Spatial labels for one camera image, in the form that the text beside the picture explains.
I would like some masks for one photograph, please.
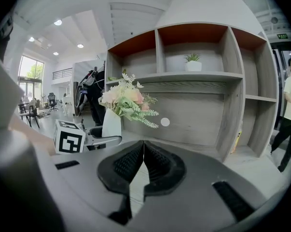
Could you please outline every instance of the black office chair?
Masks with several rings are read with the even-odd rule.
[[[49,93],[48,100],[49,100],[49,106],[51,107],[50,110],[49,110],[49,112],[51,110],[57,111],[58,108],[57,108],[57,101],[55,99],[55,94],[54,93]]]

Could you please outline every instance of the tree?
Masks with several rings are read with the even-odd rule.
[[[30,72],[26,73],[26,76],[29,78],[37,78],[41,79],[42,78],[42,71],[43,71],[43,65],[42,64],[36,64],[32,65],[30,68]]]

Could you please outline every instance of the white vase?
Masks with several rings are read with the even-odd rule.
[[[121,118],[107,108],[102,125],[102,137],[122,136]]]
[[[197,61],[189,61],[185,64],[185,71],[187,72],[200,72],[202,70],[202,63]]]

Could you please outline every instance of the white dot sticker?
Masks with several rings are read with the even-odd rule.
[[[160,123],[162,126],[168,126],[168,125],[170,125],[170,120],[168,118],[162,118],[160,120]]]

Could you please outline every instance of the wooden shelf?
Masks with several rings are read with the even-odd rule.
[[[234,80],[240,80],[242,78],[242,74],[229,72],[165,72],[137,77],[136,81],[140,83],[180,81],[229,82]],[[106,82],[106,85],[108,86],[113,86],[117,84],[118,80]]]
[[[232,28],[232,31],[236,37],[238,46],[249,51],[255,50],[266,42],[266,39],[260,35],[255,35],[235,28]]]
[[[201,72],[185,71],[184,57],[191,53],[200,54]],[[264,152],[274,127],[278,84],[263,33],[204,22],[154,28],[108,50],[106,77],[121,77],[124,69],[143,84],[142,92],[158,99],[153,123],[160,124],[163,116],[170,120],[169,127],[154,130],[123,119],[125,131],[225,161],[243,121],[231,158],[248,154],[255,159]],[[105,90],[118,82],[106,81]]]
[[[228,29],[227,26],[210,23],[180,24],[159,28],[164,45],[180,43],[218,43]]]
[[[255,152],[247,145],[237,146],[234,153],[225,162],[226,164],[241,164],[247,161],[254,161],[257,159]]]
[[[259,101],[265,101],[265,102],[277,102],[277,99],[255,96],[255,95],[245,95],[245,98],[250,99],[250,100],[259,100]]]
[[[120,58],[125,58],[137,52],[155,49],[155,31],[139,34],[112,47],[109,52]]]

